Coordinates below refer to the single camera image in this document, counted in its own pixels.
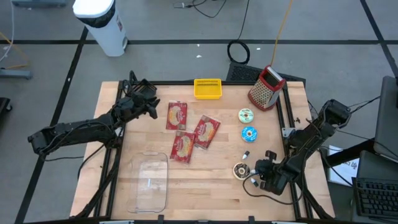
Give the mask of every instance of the gray floor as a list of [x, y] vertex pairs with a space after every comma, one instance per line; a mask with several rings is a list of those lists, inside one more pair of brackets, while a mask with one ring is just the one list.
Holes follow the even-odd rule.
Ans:
[[[117, 0], [121, 18], [131, 40], [234, 39], [239, 35], [246, 1], [229, 0], [216, 19], [194, 9], [174, 9], [168, 0]], [[398, 2], [368, 0], [369, 7], [385, 39], [398, 39]], [[221, 1], [200, 6], [215, 13]], [[274, 39], [289, 1], [251, 0], [242, 39]], [[83, 25], [74, 17], [73, 1], [62, 9], [15, 8], [17, 40], [78, 40]], [[0, 32], [11, 36], [10, 8], [0, 2]], [[359, 1], [294, 1], [282, 39], [376, 40]], [[0, 55], [4, 53], [0, 46]], [[0, 96], [10, 97], [14, 110], [2, 123], [0, 132], [0, 217], [12, 223], [32, 174], [37, 156], [27, 136], [49, 125], [76, 45], [20, 45], [30, 58], [33, 79], [0, 79]], [[249, 65], [264, 67], [271, 60], [273, 45], [251, 44]], [[398, 57], [398, 46], [389, 46]], [[232, 48], [238, 60], [245, 53]], [[0, 67], [21, 63], [15, 51]], [[138, 78], [148, 80], [188, 80], [226, 78], [229, 60], [226, 45], [176, 44], [130, 45], [122, 57], [105, 56], [98, 45], [85, 45], [77, 65], [60, 122], [93, 117], [102, 81], [128, 77], [133, 69]], [[347, 105], [379, 95], [381, 78], [393, 76], [379, 45], [279, 45], [274, 68], [307, 79], [308, 99], [316, 108], [334, 98]], [[346, 131], [374, 136], [378, 103], [354, 114]], [[349, 147], [361, 142], [336, 134], [328, 144]], [[51, 157], [83, 155], [85, 146], [62, 148]], [[26, 222], [67, 218], [72, 204], [76, 172], [81, 160], [46, 162]], [[345, 219], [339, 187], [331, 186], [338, 217]]]

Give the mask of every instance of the yellow basket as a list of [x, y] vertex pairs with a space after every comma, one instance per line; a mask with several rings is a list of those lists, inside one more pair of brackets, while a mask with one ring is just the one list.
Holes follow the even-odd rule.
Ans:
[[198, 100], [216, 100], [223, 95], [221, 79], [199, 78], [193, 82], [193, 95]]

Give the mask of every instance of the paper sheet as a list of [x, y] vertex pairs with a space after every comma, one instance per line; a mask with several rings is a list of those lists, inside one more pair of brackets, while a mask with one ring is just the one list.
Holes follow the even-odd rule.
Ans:
[[[329, 149], [341, 150], [340, 148], [335, 146], [329, 146]], [[338, 152], [334, 150], [329, 150], [329, 155], [333, 155], [334, 153]], [[351, 180], [351, 178], [356, 177], [358, 166], [359, 166], [359, 159], [354, 159], [352, 161], [342, 163], [338, 166], [334, 166], [333, 168], [337, 171], [337, 173], [339, 173], [342, 177], [344, 177], [344, 179], [346, 179], [349, 183], [352, 184], [353, 181]], [[349, 186], [331, 168], [329, 168], [329, 181], [336, 184], [343, 184]]]

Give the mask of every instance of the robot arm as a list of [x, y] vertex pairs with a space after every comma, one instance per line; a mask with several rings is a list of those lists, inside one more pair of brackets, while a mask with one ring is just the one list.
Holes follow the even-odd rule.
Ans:
[[304, 130], [293, 130], [284, 144], [290, 150], [282, 162], [275, 164], [276, 154], [267, 151], [268, 159], [258, 160], [255, 170], [263, 180], [262, 190], [282, 194], [288, 182], [298, 182], [307, 159], [328, 139], [337, 128], [345, 127], [351, 117], [349, 108], [336, 100], [323, 105], [319, 117]]
[[126, 96], [118, 100], [106, 113], [95, 119], [73, 123], [59, 123], [43, 128], [28, 137], [33, 150], [38, 155], [48, 155], [62, 146], [99, 141], [105, 143], [115, 138], [115, 130], [142, 114], [156, 119], [156, 87], [147, 80], [130, 88]]

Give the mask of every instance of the red box grater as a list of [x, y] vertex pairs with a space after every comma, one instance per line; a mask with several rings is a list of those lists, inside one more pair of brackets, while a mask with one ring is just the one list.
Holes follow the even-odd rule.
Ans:
[[285, 83], [286, 80], [268, 65], [260, 73], [259, 79], [249, 91], [248, 97], [260, 110], [272, 109]]

